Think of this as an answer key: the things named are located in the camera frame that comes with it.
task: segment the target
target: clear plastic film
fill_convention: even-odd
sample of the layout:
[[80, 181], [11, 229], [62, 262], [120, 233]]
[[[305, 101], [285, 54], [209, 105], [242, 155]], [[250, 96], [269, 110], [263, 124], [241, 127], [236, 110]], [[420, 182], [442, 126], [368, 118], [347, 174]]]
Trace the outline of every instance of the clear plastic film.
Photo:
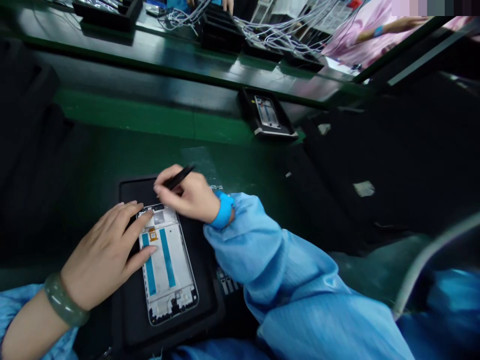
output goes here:
[[91, 7], [103, 11], [108, 11], [110, 13], [118, 13], [118, 2], [113, 0], [78, 0], [84, 4], [90, 5]]

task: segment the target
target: hand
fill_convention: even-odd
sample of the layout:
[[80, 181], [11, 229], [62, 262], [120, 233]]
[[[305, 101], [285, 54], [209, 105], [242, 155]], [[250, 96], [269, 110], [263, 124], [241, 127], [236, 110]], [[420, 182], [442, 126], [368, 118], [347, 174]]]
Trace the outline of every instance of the hand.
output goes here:
[[211, 224], [220, 210], [220, 200], [210, 189], [205, 177], [198, 172], [189, 173], [173, 192], [162, 184], [177, 175], [183, 168], [173, 165], [163, 170], [155, 180], [153, 190], [162, 204], [192, 219]]
[[395, 34], [403, 33], [425, 24], [428, 20], [429, 18], [426, 16], [404, 16], [383, 26], [383, 32]]
[[234, 14], [234, 0], [221, 0], [221, 4], [223, 5], [223, 10], [230, 13], [230, 15]]
[[80, 241], [61, 270], [63, 286], [83, 310], [93, 309], [113, 294], [157, 250], [146, 246], [128, 259], [153, 215], [152, 211], [144, 213], [125, 231], [130, 218], [143, 207], [132, 201], [111, 208]]

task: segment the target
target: black tray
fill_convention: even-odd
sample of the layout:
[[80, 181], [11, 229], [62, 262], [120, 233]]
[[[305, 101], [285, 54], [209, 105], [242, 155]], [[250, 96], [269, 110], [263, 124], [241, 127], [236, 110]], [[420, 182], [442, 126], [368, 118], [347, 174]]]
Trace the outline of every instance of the black tray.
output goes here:
[[196, 23], [202, 48], [239, 54], [245, 40], [232, 16], [217, 5], [209, 5]]
[[[272, 101], [280, 128], [264, 126], [262, 124], [260, 121], [257, 104], [255, 103], [255, 96], [269, 98]], [[297, 132], [290, 122], [289, 117], [285, 113], [284, 108], [282, 105], [280, 105], [279, 100], [272, 92], [243, 87], [238, 92], [237, 98], [243, 118], [248, 121], [255, 136], [275, 138], [285, 141], [294, 141], [299, 138]]]
[[247, 55], [279, 63], [284, 58], [284, 53], [280, 50], [265, 46], [265, 48], [255, 45], [245, 38], [243, 43], [243, 52]]
[[285, 52], [285, 61], [299, 69], [304, 69], [318, 73], [324, 66], [317, 60], [317, 58], [309, 53], [299, 54], [296, 52]]
[[[146, 205], [158, 202], [153, 191], [155, 177], [147, 176], [122, 181], [119, 200], [137, 200]], [[113, 295], [112, 337], [115, 359], [150, 359], [220, 324], [225, 304], [216, 276], [216, 261], [210, 244], [203, 235], [203, 224], [180, 216], [180, 223], [195, 277], [198, 305], [159, 326], [148, 319], [142, 270]], [[139, 251], [138, 242], [132, 253]]]
[[77, 0], [71, 3], [75, 14], [86, 23], [123, 32], [133, 30], [143, 6], [142, 0], [123, 0], [123, 5], [118, 5], [118, 13], [113, 13]]

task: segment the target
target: blue adhesive strip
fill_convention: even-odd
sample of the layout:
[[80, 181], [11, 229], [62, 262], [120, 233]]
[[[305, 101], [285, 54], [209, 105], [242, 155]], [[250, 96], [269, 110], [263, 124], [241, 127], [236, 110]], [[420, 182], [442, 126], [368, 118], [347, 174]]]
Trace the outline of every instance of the blue adhesive strip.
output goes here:
[[[144, 233], [141, 235], [141, 240], [143, 242], [143, 247], [149, 246], [149, 235]], [[157, 286], [155, 285], [155, 276], [154, 276], [154, 266], [152, 264], [152, 258], [150, 257], [146, 263], [146, 277], [148, 280], [148, 289], [150, 290], [150, 296], [157, 293]]]
[[168, 286], [173, 288], [175, 283], [174, 268], [172, 267], [172, 259], [170, 258], [169, 243], [167, 242], [167, 234], [165, 229], [160, 229], [161, 248], [163, 249], [163, 257], [165, 258], [166, 275], [168, 276]]

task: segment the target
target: left hand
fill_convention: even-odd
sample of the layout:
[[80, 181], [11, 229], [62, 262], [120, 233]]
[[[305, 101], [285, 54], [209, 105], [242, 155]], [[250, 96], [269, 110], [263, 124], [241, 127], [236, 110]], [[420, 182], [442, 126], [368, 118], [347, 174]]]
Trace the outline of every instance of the left hand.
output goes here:
[[234, 0], [222, 0], [223, 10], [228, 11], [230, 15], [234, 14]]
[[80, 241], [61, 270], [66, 292], [81, 309], [90, 311], [112, 295], [157, 248], [146, 246], [129, 259], [140, 232], [152, 218], [149, 211], [126, 229], [144, 205], [136, 201], [111, 208]]

